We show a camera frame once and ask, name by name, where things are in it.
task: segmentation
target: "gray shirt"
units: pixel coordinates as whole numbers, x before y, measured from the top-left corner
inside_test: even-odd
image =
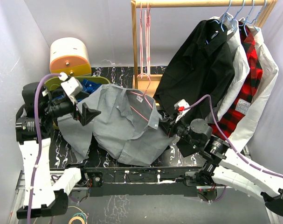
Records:
[[[88,125],[82,126],[79,121],[66,115],[58,119],[59,129],[64,139],[83,158],[86,157],[92,134],[99,146],[105,149],[118,162],[148,166],[154,162],[171,144],[173,138],[159,127],[161,115],[158,113],[155,100],[132,93],[143,94],[140,90],[106,84],[78,103],[86,103],[91,109],[102,113]]]

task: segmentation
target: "red plaid shirt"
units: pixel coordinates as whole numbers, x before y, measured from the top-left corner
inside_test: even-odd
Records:
[[[238,122],[245,116],[262,78],[262,67],[257,59],[254,37],[247,26],[246,31],[248,36],[246,36],[244,28],[240,28],[241,43],[247,55],[250,71],[234,103],[218,122],[219,127],[227,137],[231,135]],[[211,127],[213,134],[224,140],[216,125],[212,124]]]

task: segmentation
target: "clothes hanger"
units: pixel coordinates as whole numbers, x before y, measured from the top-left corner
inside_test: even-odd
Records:
[[[242,25],[240,25],[240,27],[244,27],[244,31],[245,31],[246,36],[248,36],[247,31],[246,31],[246,23],[248,22],[248,18],[251,15],[252,10],[254,8],[254,0],[252,0],[252,1],[253,1],[252,8],[250,9],[250,12],[249,12],[249,14],[246,17],[246,20],[245,20],[245,22]]]
[[[228,6],[227,10],[225,11],[225,13],[224,13],[224,15],[223,15],[223,17],[222,17],[222,19],[221,19],[221,29],[222,29],[222,30],[224,30],[224,29],[223,29],[224,19],[225,19],[225,17],[228,18],[227,12],[228,12],[228,10],[229,10],[229,8],[230,8],[230,6],[231,6],[231,2],[232,2],[232,0],[229,0],[229,6]]]
[[[219,21],[219,20],[213,20],[213,21],[211,21],[211,22],[216,22],[216,23],[218,23],[218,24],[221,23],[221,29],[222,29],[223,32],[224,32],[224,28],[223,28],[224,18],[225,18],[226,14],[227,14],[227,12],[228,12],[230,6],[231,6],[231,1],[232,1],[232,0],[229,0],[229,6],[228,6],[228,9],[225,11],[225,13],[224,13],[224,15],[223,15],[223,18],[222,18],[220,21]]]
[[[151,109],[153,109],[153,106],[146,98],[146,92],[148,88],[151,85],[151,52],[150,52],[150,28],[151,28],[151,4],[149,5],[149,2],[147,2],[147,10],[145,10],[145,53],[146,53],[146,73],[143,72],[143,41],[142,41],[142,3],[140,2],[140,25],[139,25],[139,41],[140,41],[140,74],[137,77],[143,78],[143,75],[146,75],[149,79],[149,84],[144,91],[143,94],[139,94],[136,92],[131,91],[130,93],[133,93],[135,95],[138,95],[146,100],[148,105]],[[139,113],[134,107],[130,106],[131,109],[133,109],[137,114],[139,114],[144,120],[149,122],[149,119],[144,117],[141,113]]]
[[[246,0],[243,0],[242,8],[239,11],[237,11],[237,13],[235,14],[235,16],[234,16],[234,18],[232,20],[236,20],[237,21],[236,17],[241,12],[241,10],[244,8],[245,2],[246,2]]]
[[[253,19],[251,22],[247,22],[247,23],[249,23],[249,24],[252,24],[252,23],[255,21],[253,27],[257,30],[257,32],[259,32],[259,30],[260,30],[259,27],[256,27],[256,26],[255,26],[255,25],[256,25],[256,22],[257,22],[257,19],[258,19],[258,16],[260,15],[260,13],[264,10],[264,8],[265,8],[266,6],[267,6],[267,0],[265,0],[264,6],[263,6],[263,7],[261,8],[261,10],[258,12],[256,18]]]

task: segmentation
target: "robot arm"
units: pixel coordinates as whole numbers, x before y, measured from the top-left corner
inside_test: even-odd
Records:
[[[177,113],[162,125],[169,136],[178,135],[207,160],[192,177],[202,184],[223,184],[263,201],[272,212],[283,216],[283,175],[274,173],[230,148],[227,142],[212,136],[212,128],[203,119],[190,125],[181,118],[191,109],[185,100],[179,101]]]
[[[37,142],[36,123],[34,119],[34,98],[38,83],[28,84],[23,87],[22,96],[25,105],[16,115],[16,138],[23,157],[25,173],[25,198],[23,207],[17,211],[17,218],[27,217],[29,194],[33,168],[36,167],[35,182],[33,187],[33,199],[31,205],[31,217],[56,216],[65,214],[68,207],[68,195],[77,183],[86,182],[86,176],[82,172],[81,164],[68,166],[59,180],[52,186],[49,168],[50,129],[53,120],[65,114],[71,113],[73,118],[79,120],[84,126],[101,112],[88,108],[83,104],[81,110],[77,108],[77,98],[85,98],[81,84],[74,78],[62,75],[62,88],[64,97],[52,100],[45,89],[39,97],[39,125],[42,135],[42,150],[39,164],[35,161],[39,152]]]

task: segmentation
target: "black shirt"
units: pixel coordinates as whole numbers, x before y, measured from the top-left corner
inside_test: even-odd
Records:
[[[154,98],[172,115],[174,104],[185,99],[189,105],[210,94],[212,106],[225,95],[235,76],[233,59],[227,44],[227,28],[213,20],[201,21],[189,35],[165,69]],[[190,110],[186,123],[210,113],[208,99]],[[183,156],[194,152],[179,147]]]

